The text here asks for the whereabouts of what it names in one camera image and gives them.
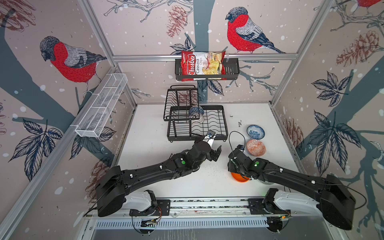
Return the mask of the red and blue patterned bowl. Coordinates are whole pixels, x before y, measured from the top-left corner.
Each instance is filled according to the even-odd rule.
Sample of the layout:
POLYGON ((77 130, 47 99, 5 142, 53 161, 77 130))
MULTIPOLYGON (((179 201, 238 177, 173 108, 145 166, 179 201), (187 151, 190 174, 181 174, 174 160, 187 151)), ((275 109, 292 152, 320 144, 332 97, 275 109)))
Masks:
POLYGON ((249 140, 246 143, 247 151, 255 157, 261 157, 266 153, 266 146, 260 140, 249 140))

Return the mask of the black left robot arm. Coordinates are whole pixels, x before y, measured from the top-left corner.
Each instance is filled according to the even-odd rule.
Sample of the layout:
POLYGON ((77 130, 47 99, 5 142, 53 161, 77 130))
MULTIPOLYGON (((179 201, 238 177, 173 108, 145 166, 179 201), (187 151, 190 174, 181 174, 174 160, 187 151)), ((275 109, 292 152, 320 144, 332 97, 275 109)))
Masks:
POLYGON ((120 210, 125 196, 145 186, 187 176, 199 170, 205 160, 217 161, 222 148, 212 149, 216 133, 208 131, 205 137, 196 140, 189 150, 173 154, 164 162, 145 168, 121 170, 110 168, 96 184, 97 210, 99 217, 109 216, 120 210))

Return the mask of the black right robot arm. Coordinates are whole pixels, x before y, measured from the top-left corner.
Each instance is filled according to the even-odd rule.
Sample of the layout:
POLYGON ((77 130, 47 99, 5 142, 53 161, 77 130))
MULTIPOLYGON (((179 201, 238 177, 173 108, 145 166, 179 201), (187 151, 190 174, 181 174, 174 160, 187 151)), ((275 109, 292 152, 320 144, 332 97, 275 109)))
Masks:
POLYGON ((285 169, 262 158, 252 160, 239 148, 229 154, 228 171, 298 191, 318 203, 316 208, 330 224, 347 231, 353 228, 356 199, 335 176, 315 177, 285 169))

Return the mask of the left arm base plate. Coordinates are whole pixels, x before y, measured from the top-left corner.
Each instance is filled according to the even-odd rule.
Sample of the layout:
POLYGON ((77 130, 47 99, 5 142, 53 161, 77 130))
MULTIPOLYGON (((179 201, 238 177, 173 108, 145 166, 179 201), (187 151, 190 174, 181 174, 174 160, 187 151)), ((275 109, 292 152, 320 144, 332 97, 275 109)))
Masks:
POLYGON ((130 210, 131 217, 168 216, 170 214, 170 200, 156 200, 156 203, 144 211, 130 210))

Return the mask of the white maroon patterned bowl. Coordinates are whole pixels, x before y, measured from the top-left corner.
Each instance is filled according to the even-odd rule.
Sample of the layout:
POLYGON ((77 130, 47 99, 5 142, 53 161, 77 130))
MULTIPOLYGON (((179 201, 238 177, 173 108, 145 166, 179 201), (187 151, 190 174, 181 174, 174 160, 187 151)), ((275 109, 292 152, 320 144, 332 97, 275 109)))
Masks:
POLYGON ((205 118, 203 115, 199 115, 199 118, 197 120, 192 120, 193 125, 199 125, 204 122, 205 118))

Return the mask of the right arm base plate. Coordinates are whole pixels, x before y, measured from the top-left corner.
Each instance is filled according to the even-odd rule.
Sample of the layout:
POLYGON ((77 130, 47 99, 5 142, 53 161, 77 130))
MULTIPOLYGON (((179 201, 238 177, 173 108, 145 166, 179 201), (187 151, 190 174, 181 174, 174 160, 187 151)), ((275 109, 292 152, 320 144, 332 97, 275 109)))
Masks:
POLYGON ((248 199, 249 210, 251 215, 290 215, 291 211, 283 210, 273 201, 264 200, 262 198, 248 199))

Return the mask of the orange plastic bowl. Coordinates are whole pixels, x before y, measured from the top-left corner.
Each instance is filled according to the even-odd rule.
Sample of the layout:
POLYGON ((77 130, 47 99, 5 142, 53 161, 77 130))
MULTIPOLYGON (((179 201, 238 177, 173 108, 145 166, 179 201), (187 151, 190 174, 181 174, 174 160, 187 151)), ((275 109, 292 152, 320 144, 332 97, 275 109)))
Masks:
POLYGON ((245 183, 247 181, 250 180, 250 178, 247 178, 247 177, 244 177, 242 176, 241 174, 237 174, 237 173, 231 173, 232 177, 237 181, 237 182, 240 182, 240 183, 245 183))

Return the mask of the black wire dish rack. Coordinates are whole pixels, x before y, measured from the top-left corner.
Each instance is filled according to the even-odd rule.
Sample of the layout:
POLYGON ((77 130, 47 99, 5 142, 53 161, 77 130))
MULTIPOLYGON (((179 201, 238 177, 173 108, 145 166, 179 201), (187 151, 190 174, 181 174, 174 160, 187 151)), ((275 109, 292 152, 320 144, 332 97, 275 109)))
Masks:
POLYGON ((172 85, 167 90, 163 119, 170 142, 195 141, 213 131, 216 140, 228 139, 225 110, 220 105, 202 105, 194 85, 172 85))

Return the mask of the dark blue patterned bowl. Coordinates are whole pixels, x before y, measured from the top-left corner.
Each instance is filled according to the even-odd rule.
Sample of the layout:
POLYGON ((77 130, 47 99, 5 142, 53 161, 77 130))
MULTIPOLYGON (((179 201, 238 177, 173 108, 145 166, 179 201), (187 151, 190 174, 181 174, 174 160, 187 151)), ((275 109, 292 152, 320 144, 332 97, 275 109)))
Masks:
POLYGON ((204 115, 204 109, 200 106, 197 106, 197 105, 191 106, 189 109, 189 115, 195 116, 195 117, 196 116, 197 117, 203 116, 204 115))

